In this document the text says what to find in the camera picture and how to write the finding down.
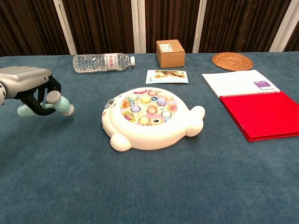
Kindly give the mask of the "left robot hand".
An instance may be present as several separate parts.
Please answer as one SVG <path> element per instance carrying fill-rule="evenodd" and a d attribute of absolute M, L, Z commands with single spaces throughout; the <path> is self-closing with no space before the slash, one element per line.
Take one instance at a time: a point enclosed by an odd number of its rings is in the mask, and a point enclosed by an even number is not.
<path fill-rule="evenodd" d="M 48 116 L 55 109 L 45 109 L 41 103 L 47 92 L 61 92 L 61 84 L 52 76 L 49 69 L 10 66 L 0 69 L 0 104 L 6 99 L 19 99 L 34 114 Z"/>

